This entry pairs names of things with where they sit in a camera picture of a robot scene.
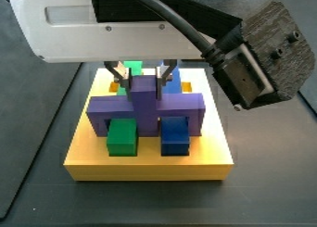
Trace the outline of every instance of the dark background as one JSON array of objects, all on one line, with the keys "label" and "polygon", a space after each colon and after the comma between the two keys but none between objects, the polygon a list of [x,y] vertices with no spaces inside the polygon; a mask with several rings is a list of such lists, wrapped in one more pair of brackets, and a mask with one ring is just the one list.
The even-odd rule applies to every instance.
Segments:
[{"label": "dark background", "polygon": [[[307,9],[299,18],[310,18],[312,29],[302,28],[308,37],[315,33],[317,22],[315,0],[286,1],[295,2],[290,8],[295,6],[298,10],[302,5]],[[192,63],[187,67],[203,66]],[[228,179],[224,182],[77,183],[62,164],[98,67],[102,64],[90,63],[80,69],[26,183],[0,225],[317,225],[316,115],[302,95],[290,102],[236,112],[212,76],[211,88],[236,161]]]}]

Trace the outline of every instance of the yellow base plate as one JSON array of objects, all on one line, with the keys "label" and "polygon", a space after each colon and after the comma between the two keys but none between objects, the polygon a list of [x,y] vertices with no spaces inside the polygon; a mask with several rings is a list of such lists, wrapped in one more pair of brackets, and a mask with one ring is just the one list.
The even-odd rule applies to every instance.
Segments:
[{"label": "yellow base plate", "polygon": [[[65,167],[77,181],[225,179],[233,167],[233,159],[205,70],[181,69],[180,72],[181,80],[192,83],[192,90],[196,93],[204,93],[208,108],[203,136],[192,137],[191,155],[188,157],[163,157],[160,137],[156,137],[140,138],[137,157],[109,156],[108,138],[96,136],[86,115],[92,96],[116,95],[109,91],[113,75],[106,69],[100,69],[65,160]],[[152,70],[145,69],[144,74],[152,74]]]}]

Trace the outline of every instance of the purple block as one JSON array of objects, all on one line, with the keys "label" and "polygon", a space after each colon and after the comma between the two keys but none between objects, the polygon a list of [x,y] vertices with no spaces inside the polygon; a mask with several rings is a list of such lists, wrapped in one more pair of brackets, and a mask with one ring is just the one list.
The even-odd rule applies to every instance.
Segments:
[{"label": "purple block", "polygon": [[133,104],[126,100],[126,96],[93,97],[88,116],[92,121],[97,136],[109,135],[109,121],[112,119],[134,118]]},{"label": "purple block", "polygon": [[203,94],[165,94],[158,101],[160,117],[188,117],[191,136],[201,136],[205,118],[205,100]]},{"label": "purple block", "polygon": [[134,76],[132,100],[140,136],[160,136],[156,76]]}]

